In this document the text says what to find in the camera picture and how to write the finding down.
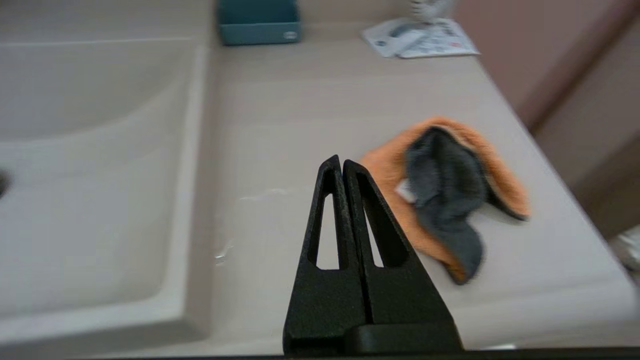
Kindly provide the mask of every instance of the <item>teal box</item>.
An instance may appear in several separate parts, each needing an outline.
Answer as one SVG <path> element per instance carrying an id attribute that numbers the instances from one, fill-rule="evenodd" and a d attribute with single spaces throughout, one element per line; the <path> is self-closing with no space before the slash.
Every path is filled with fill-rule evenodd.
<path id="1" fill-rule="evenodd" d="M 300 41 L 295 0 L 218 0 L 218 28 L 225 45 Z"/>

